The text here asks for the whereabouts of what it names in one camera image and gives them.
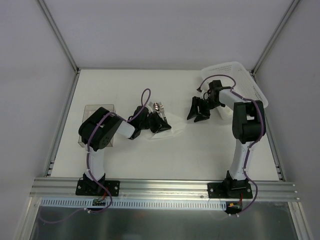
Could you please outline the black handled steel spoon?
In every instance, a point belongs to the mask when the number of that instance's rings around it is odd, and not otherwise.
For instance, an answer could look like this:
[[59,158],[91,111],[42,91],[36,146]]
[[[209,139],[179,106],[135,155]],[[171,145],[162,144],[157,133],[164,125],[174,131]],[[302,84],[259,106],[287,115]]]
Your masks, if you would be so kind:
[[154,110],[157,112],[157,114],[158,114],[160,117],[162,117],[161,108],[160,108],[160,105],[159,105],[157,102],[155,102],[155,103],[153,104],[153,108],[154,108]]

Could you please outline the white paper napkin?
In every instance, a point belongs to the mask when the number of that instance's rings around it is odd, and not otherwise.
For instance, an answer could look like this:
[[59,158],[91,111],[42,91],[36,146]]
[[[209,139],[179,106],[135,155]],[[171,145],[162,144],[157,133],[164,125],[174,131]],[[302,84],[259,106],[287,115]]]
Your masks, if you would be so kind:
[[158,140],[175,137],[177,135],[180,135],[186,128],[187,122],[181,117],[170,115],[170,117],[167,117],[167,120],[169,125],[171,126],[170,130],[165,130],[160,133],[153,133],[147,139]]

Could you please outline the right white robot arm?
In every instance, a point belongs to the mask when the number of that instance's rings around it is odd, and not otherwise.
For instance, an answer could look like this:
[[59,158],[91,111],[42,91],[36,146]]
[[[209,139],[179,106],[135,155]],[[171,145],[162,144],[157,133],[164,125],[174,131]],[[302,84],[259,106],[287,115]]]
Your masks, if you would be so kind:
[[251,199],[253,197],[248,170],[256,144],[266,133],[264,104],[241,96],[231,86],[223,86],[220,80],[209,84],[207,98],[194,96],[187,119],[194,122],[208,120],[210,111],[217,107],[232,110],[232,134],[236,140],[234,156],[224,180],[209,183],[210,198]]

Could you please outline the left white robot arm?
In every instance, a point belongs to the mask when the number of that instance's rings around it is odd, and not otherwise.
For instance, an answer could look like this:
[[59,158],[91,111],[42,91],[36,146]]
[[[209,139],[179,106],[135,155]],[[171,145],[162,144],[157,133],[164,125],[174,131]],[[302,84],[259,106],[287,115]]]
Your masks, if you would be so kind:
[[99,107],[78,129],[87,151],[87,169],[82,177],[87,182],[87,189],[93,195],[99,195],[104,191],[104,149],[115,134],[134,140],[142,130],[150,130],[157,134],[171,128],[165,117],[143,105],[138,106],[127,120],[102,106]]

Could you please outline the black handled steel fork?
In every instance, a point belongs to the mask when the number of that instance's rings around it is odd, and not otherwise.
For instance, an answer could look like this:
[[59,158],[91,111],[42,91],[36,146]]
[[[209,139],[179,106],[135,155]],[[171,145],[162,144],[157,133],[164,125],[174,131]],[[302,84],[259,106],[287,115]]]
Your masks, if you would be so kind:
[[167,121],[167,118],[166,118],[166,115],[165,115],[164,105],[163,105],[162,102],[160,102],[159,105],[160,105],[160,113],[162,115],[162,118],[167,123],[168,121]]

